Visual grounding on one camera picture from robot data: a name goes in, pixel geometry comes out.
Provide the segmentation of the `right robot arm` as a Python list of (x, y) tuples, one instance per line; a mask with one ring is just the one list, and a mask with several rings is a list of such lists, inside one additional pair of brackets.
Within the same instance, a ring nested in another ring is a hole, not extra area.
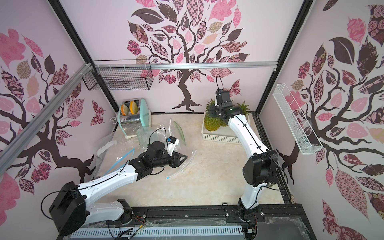
[(206, 116), (226, 123), (239, 139), (248, 157), (242, 169), (247, 186), (239, 199), (239, 217), (243, 221), (249, 221), (257, 214), (260, 197), (265, 189), (280, 190), (273, 187), (278, 182), (277, 153), (261, 142), (240, 105), (224, 108), (211, 99), (206, 104)]

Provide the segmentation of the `zip bag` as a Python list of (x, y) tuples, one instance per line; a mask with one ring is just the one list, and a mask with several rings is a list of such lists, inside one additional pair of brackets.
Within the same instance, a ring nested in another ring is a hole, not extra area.
[(176, 176), (180, 175), (185, 169), (192, 163), (196, 156), (197, 150), (187, 151), (186, 154), (182, 154), (174, 151), (171, 158), (172, 162), (170, 165), (165, 167), (165, 179), (171, 180)]

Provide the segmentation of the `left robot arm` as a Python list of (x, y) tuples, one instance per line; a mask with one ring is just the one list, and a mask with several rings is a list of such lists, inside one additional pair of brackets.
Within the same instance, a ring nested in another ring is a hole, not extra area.
[(132, 218), (132, 209), (124, 199), (106, 204), (98, 204), (97, 200), (152, 175), (154, 168), (169, 166), (175, 169), (187, 159), (188, 156), (174, 151), (174, 143), (155, 141), (148, 144), (147, 150), (137, 158), (127, 161), (110, 174), (78, 185), (74, 182), (63, 185), (49, 208), (59, 236), (71, 235), (83, 225), (96, 222), (128, 223)]

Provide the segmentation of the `pineapple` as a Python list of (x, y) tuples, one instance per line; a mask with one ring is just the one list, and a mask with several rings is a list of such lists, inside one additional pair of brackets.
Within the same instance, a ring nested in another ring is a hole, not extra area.
[(222, 127), (227, 127), (227, 126), (228, 126), (228, 123), (227, 123), (226, 121), (224, 121), (224, 120), (220, 120), (220, 125), (221, 125)]
[(249, 106), (250, 105), (246, 104), (245, 101), (243, 101), (241, 104), (237, 103), (237, 105), (238, 105), (238, 107), (240, 107), (240, 109), (242, 110), (242, 112), (245, 116), (247, 116), (249, 114), (249, 111), (250, 111)]
[(204, 117), (204, 127), (209, 132), (217, 131), (222, 125), (220, 118), (210, 117), (208, 113)]
[(213, 99), (210, 99), (210, 101), (207, 102), (206, 104), (206, 110), (208, 114), (215, 114), (216, 113), (216, 102)]

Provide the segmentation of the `blue-zip bag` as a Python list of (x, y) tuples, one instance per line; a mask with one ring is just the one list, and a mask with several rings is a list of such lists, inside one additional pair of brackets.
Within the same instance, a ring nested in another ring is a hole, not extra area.
[(111, 167), (110, 169), (104, 174), (107, 175), (111, 170), (113, 170), (122, 160), (124, 160), (127, 156), (130, 154), (134, 154), (136, 149), (132, 149), (131, 151), (127, 152), (125, 155), (123, 155), (121, 158), (119, 158)]

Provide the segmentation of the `green-zip bag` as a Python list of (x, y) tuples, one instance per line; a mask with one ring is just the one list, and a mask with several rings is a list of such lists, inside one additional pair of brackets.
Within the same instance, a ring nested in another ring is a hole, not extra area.
[(174, 120), (171, 120), (169, 125), (160, 125), (159, 127), (140, 127), (137, 130), (139, 145), (143, 150), (148, 148), (148, 145), (159, 141), (166, 143), (166, 138), (170, 136), (179, 140), (176, 150), (186, 147), (186, 139), (182, 127)]

